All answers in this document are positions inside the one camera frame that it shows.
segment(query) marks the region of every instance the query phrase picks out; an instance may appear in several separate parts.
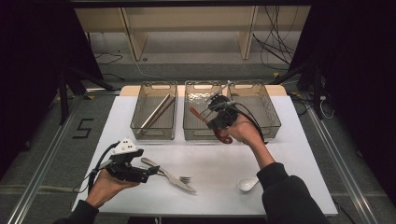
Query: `white spoon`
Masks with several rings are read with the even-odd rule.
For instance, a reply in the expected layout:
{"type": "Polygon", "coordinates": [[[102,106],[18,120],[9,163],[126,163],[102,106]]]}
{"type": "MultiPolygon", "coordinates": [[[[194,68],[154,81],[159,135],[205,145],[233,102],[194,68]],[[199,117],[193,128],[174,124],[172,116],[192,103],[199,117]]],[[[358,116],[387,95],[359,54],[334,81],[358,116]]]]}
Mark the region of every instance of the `white spoon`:
{"type": "Polygon", "coordinates": [[[257,176],[238,180],[238,187],[243,191],[250,191],[259,182],[257,176]]]}

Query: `gray floor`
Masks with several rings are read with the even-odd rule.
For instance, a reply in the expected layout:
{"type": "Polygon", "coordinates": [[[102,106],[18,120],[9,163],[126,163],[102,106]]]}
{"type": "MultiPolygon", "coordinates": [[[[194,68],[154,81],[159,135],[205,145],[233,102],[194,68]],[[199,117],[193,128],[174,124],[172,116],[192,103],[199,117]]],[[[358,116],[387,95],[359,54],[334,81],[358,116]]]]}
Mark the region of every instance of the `gray floor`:
{"type": "MultiPolygon", "coordinates": [[[[266,33],[258,33],[264,38],[266,33]]],[[[288,46],[295,48],[299,33],[288,35],[288,46]]],[[[179,84],[189,79],[236,80],[260,78],[265,81],[274,79],[274,72],[281,75],[284,70],[275,70],[267,65],[287,68],[286,64],[264,52],[261,56],[260,46],[253,41],[248,60],[242,60],[234,33],[153,33],[148,38],[142,60],[137,65],[132,60],[123,34],[92,34],[92,50],[99,56],[101,53],[121,55],[114,63],[100,64],[104,74],[122,77],[121,80],[111,75],[105,75],[105,81],[116,88],[125,85],[139,84],[143,80],[176,79],[179,84]]],[[[97,58],[99,63],[111,62],[120,56],[102,55],[97,58]]],[[[284,87],[295,92],[298,76],[291,78],[284,87]]],[[[95,88],[90,82],[84,82],[87,88],[95,88]]],[[[22,223],[51,223],[57,217],[67,217],[70,214],[71,203],[76,199],[73,188],[79,187],[92,159],[93,151],[100,138],[112,102],[117,93],[92,91],[84,99],[75,98],[70,93],[70,104],[75,108],[72,119],[56,154],[46,172],[37,194],[31,204],[27,204],[27,213],[22,216],[22,223]],[[82,119],[92,119],[84,122],[91,128],[87,138],[75,138],[86,132],[78,131],[82,119]]],[[[296,113],[302,113],[307,105],[295,103],[296,113]]],[[[323,107],[332,111],[328,105],[323,107]]],[[[31,149],[20,153],[11,168],[0,182],[0,223],[6,223],[13,209],[32,177],[42,163],[42,159],[53,150],[52,139],[62,128],[59,125],[61,116],[60,102],[54,99],[46,117],[31,139],[31,149]]],[[[355,197],[347,187],[345,179],[340,175],[334,157],[322,140],[315,123],[315,115],[309,109],[300,116],[305,134],[313,150],[318,167],[323,174],[327,187],[335,201],[346,210],[340,211],[336,217],[329,217],[331,223],[367,222],[364,211],[356,205],[355,197]]],[[[337,118],[323,119],[321,128],[325,127],[336,145],[336,150],[346,162],[346,167],[356,182],[361,195],[368,203],[370,213],[374,216],[372,223],[394,223],[396,209],[387,195],[378,185],[375,177],[367,167],[364,158],[357,156],[355,146],[349,138],[344,124],[337,118]]],[[[96,223],[126,223],[128,217],[100,214],[96,223]]]]}

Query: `metal fork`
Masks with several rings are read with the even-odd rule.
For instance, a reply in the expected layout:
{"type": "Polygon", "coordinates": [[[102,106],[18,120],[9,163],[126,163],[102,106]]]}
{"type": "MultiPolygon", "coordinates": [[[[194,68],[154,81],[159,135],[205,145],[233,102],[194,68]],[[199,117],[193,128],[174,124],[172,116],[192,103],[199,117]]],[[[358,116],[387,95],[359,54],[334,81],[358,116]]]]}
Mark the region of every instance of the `metal fork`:
{"type": "MultiPolygon", "coordinates": [[[[148,169],[147,167],[145,167],[145,166],[140,166],[140,168],[141,169],[148,169]]],[[[165,175],[162,171],[158,171],[158,173],[157,173],[157,175],[165,175]]],[[[181,181],[181,182],[183,182],[183,183],[185,183],[185,184],[188,184],[188,183],[190,183],[191,182],[191,177],[190,176],[179,176],[178,177],[178,179],[181,181]]]]}

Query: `clear plastic container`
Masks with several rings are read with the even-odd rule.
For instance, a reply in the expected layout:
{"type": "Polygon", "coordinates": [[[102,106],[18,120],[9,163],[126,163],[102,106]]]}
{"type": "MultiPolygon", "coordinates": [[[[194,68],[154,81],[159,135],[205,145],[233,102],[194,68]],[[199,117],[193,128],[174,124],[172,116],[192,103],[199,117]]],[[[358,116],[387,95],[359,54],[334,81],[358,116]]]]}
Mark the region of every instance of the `clear plastic container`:
{"type": "Polygon", "coordinates": [[[143,82],[131,122],[135,139],[174,139],[176,111],[177,82],[143,82]]]}
{"type": "MultiPolygon", "coordinates": [[[[190,112],[190,107],[194,107],[201,113],[207,109],[209,96],[220,90],[220,81],[186,81],[183,117],[184,138],[186,140],[218,140],[213,131],[190,112]]],[[[216,113],[212,113],[207,119],[211,120],[215,116],[216,113]]]]}
{"type": "MultiPolygon", "coordinates": [[[[227,97],[244,105],[259,123],[265,141],[276,137],[281,123],[262,80],[242,80],[228,87],[227,97]]],[[[236,106],[246,114],[241,105],[236,106]]]]}

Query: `black sleeve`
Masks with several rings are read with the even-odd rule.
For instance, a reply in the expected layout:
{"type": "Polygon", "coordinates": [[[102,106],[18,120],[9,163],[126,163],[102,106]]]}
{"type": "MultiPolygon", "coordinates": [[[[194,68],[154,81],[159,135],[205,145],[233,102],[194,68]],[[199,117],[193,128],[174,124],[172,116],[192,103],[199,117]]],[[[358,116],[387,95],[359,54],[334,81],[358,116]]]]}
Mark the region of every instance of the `black sleeve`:
{"type": "Polygon", "coordinates": [[[289,176],[282,163],[274,162],[257,173],[264,193],[262,204],[268,224],[330,223],[309,194],[304,181],[289,176]]]}
{"type": "Polygon", "coordinates": [[[93,223],[99,209],[92,207],[85,201],[79,200],[76,209],[72,212],[70,217],[56,220],[53,224],[82,224],[93,223]]]}

